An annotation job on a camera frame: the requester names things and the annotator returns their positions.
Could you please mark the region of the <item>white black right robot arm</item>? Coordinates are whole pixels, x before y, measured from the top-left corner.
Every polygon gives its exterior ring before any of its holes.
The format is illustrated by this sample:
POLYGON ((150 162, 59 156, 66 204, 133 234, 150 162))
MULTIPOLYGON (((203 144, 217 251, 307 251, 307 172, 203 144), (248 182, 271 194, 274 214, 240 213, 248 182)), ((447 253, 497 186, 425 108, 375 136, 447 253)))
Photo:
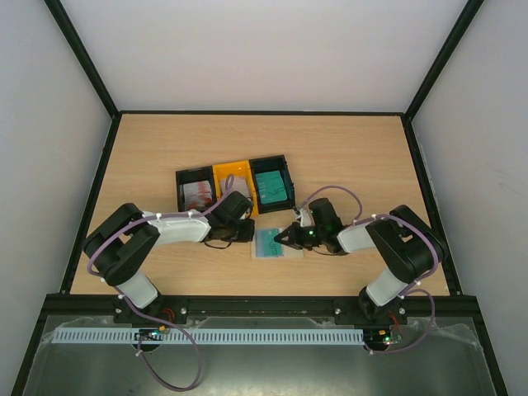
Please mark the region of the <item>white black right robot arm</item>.
POLYGON ((276 243, 309 251, 323 246, 334 256, 374 248, 383 258, 385 269, 358 295, 357 310, 369 323, 384 318, 396 299, 434 274, 449 256, 446 241, 406 205, 350 225, 326 198, 297 213, 296 221, 274 237, 276 243))

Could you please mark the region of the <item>beige card holder wallet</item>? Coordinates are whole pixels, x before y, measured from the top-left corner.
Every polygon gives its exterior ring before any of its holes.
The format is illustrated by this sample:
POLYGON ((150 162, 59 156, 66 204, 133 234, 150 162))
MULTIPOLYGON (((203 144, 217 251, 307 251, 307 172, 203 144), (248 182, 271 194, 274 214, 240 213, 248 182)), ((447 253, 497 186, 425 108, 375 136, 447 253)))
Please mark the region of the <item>beige card holder wallet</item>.
POLYGON ((284 227, 256 229, 251 243, 252 259, 302 259, 304 252, 275 241, 284 227))

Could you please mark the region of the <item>green VIP card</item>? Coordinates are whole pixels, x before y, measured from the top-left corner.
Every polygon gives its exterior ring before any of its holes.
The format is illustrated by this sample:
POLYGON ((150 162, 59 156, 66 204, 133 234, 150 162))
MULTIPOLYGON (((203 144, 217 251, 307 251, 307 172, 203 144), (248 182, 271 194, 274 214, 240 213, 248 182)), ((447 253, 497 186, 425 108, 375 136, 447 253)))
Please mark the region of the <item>green VIP card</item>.
POLYGON ((279 228, 257 229, 254 237, 256 258, 283 257, 284 246, 276 243, 274 237, 280 232, 279 228))

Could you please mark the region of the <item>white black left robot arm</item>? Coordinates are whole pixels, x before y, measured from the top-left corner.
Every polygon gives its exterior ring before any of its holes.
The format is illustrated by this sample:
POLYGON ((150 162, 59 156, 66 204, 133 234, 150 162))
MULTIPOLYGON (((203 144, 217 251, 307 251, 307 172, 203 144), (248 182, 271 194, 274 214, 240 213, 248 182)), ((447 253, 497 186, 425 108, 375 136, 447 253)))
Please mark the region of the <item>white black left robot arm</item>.
POLYGON ((252 241, 252 202, 238 191, 222 196, 203 212, 143 212, 133 203, 120 206, 85 239, 87 271, 124 296, 136 309, 146 309, 159 296, 141 266, 153 248, 173 243, 227 244, 252 241))

